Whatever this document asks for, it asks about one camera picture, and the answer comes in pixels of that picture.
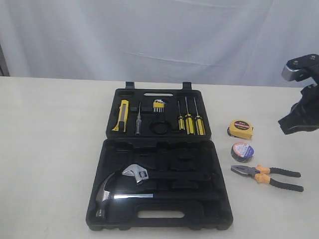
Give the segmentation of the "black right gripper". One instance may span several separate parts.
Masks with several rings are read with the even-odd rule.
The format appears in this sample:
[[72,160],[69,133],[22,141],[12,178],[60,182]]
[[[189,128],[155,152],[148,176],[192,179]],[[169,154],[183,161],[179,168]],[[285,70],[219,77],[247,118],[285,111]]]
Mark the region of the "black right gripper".
[[319,86],[308,85],[301,90],[301,95],[301,99],[291,107],[291,114],[278,121],[285,135],[319,128]]

